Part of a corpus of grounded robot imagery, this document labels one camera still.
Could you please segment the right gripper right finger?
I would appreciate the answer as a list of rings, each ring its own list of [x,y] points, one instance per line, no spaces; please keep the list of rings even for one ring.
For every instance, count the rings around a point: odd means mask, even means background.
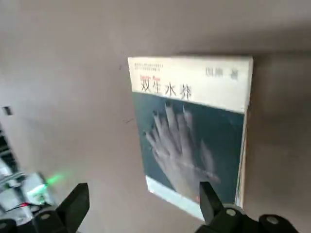
[[[236,205],[225,207],[209,182],[200,182],[200,209],[205,223],[197,233],[296,233],[287,219],[263,214],[253,220]]]

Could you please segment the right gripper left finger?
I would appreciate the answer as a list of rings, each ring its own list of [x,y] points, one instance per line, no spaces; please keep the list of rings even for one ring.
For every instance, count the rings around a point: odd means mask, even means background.
[[[79,183],[56,208],[39,211],[26,223],[12,217],[0,221],[2,233],[75,233],[90,208],[89,187]]]

